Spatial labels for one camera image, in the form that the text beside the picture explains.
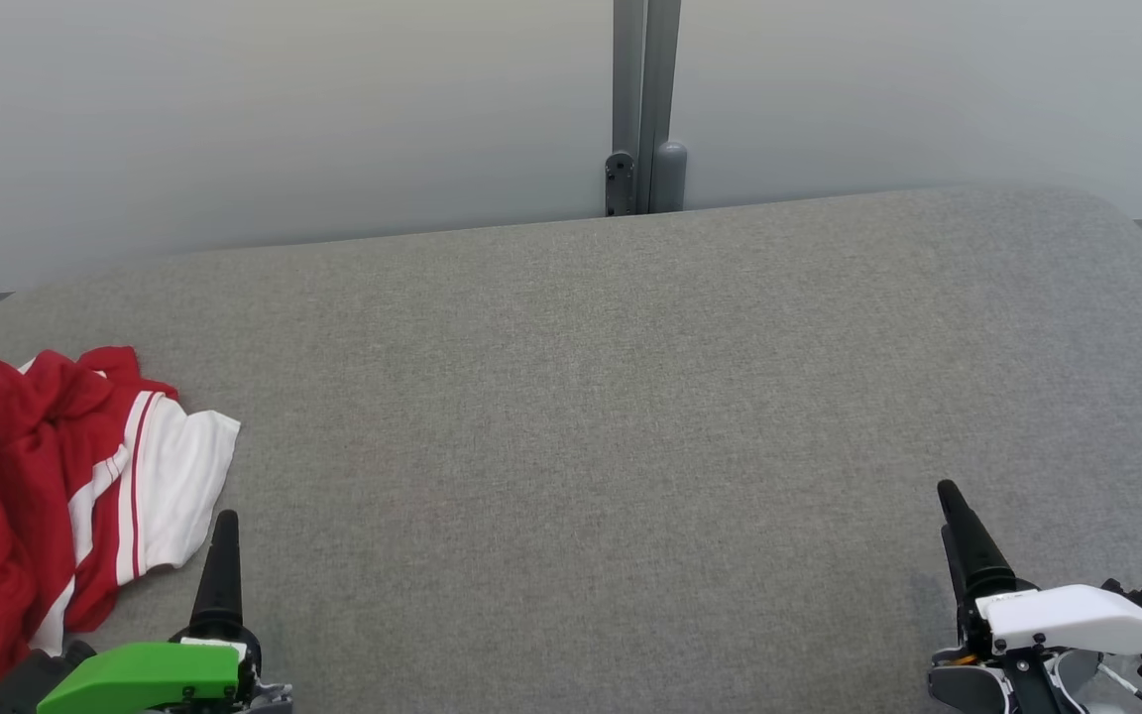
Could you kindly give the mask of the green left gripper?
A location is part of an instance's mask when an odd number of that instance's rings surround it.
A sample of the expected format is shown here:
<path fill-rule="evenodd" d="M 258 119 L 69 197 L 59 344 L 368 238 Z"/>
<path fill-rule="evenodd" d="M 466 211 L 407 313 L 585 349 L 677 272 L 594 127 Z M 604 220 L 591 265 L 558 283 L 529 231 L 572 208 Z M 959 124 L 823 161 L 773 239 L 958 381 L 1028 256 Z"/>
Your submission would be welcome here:
<path fill-rule="evenodd" d="M 190 627 L 161 642 L 87 656 L 38 713 L 291 713 L 291 685 L 260 677 L 258 637 L 242 621 L 239 515 L 219 512 Z"/>

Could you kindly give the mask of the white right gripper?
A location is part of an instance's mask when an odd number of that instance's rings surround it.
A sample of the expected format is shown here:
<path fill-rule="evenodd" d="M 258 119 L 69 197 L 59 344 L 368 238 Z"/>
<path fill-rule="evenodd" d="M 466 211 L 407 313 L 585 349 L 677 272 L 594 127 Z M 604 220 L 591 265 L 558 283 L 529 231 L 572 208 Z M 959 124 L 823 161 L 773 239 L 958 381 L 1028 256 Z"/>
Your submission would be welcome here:
<path fill-rule="evenodd" d="M 1095 586 L 1015 592 L 962 489 L 942 480 L 936 494 L 960 644 L 934 655 L 928 695 L 960 713 L 1085 713 L 1076 691 L 1105 658 L 1142 656 L 1142 607 Z"/>

